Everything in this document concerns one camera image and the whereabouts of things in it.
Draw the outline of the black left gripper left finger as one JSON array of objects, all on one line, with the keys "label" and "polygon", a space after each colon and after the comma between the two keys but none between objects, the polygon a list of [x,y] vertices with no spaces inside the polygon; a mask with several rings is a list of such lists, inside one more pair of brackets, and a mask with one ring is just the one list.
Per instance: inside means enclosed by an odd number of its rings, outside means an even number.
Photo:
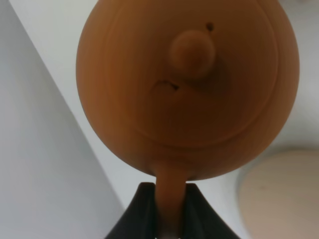
[{"label": "black left gripper left finger", "polygon": [[155,184],[143,182],[105,239],[163,239],[155,200]]}]

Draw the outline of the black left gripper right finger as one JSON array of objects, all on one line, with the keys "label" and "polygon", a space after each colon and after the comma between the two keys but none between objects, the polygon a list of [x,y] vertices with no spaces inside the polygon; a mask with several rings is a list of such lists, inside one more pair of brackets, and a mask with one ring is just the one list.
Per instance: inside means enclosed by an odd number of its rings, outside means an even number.
[{"label": "black left gripper right finger", "polygon": [[211,207],[198,186],[187,183],[181,207],[181,239],[240,239]]}]

